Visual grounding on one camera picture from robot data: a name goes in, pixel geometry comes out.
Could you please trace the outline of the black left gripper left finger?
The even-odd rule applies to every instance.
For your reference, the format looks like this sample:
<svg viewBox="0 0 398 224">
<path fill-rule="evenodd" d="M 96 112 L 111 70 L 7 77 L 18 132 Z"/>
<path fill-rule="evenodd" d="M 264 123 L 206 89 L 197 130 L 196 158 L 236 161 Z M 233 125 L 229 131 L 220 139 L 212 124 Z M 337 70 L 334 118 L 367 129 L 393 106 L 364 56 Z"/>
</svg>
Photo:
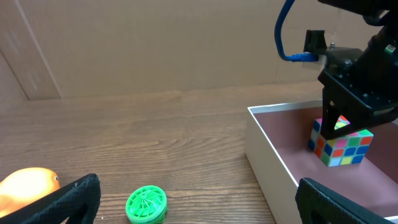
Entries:
<svg viewBox="0 0 398 224">
<path fill-rule="evenodd" d="M 101 200 L 100 180 L 87 174 L 1 218 L 1 224 L 93 223 Z"/>
</svg>

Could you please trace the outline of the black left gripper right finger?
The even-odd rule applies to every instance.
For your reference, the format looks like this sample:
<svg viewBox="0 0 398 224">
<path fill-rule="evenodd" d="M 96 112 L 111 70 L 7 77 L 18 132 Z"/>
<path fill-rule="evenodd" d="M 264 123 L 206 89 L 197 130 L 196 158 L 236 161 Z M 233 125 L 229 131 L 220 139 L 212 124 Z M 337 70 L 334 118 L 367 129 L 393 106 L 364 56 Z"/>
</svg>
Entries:
<svg viewBox="0 0 398 224">
<path fill-rule="evenodd" d="M 304 224 L 392 223 L 308 177 L 300 179 L 295 201 Z"/>
</svg>

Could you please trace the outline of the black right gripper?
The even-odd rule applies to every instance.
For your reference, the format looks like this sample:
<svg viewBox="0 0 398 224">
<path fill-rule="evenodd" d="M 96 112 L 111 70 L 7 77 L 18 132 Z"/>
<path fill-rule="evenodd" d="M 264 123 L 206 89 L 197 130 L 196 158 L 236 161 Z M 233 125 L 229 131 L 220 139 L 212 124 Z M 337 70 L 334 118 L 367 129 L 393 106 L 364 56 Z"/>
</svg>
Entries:
<svg viewBox="0 0 398 224">
<path fill-rule="evenodd" d="M 364 51 L 326 51 L 327 65 L 318 80 L 324 85 L 320 134 L 336 139 L 397 119 L 397 28 L 384 26 Z M 340 116 L 349 125 L 335 129 Z"/>
</svg>

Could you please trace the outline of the multicolour puzzle cube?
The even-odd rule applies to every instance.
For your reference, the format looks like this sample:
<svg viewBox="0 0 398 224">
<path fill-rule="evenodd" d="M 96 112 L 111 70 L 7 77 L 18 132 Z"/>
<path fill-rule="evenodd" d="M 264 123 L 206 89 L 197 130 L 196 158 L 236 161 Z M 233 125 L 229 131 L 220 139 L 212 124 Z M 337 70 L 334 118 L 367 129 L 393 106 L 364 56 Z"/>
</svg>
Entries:
<svg viewBox="0 0 398 224">
<path fill-rule="evenodd" d="M 327 166 L 360 164 L 373 140 L 373 133 L 367 129 L 349 135 L 326 140 L 321 134 L 322 119 L 314 120 L 308 146 Z"/>
</svg>

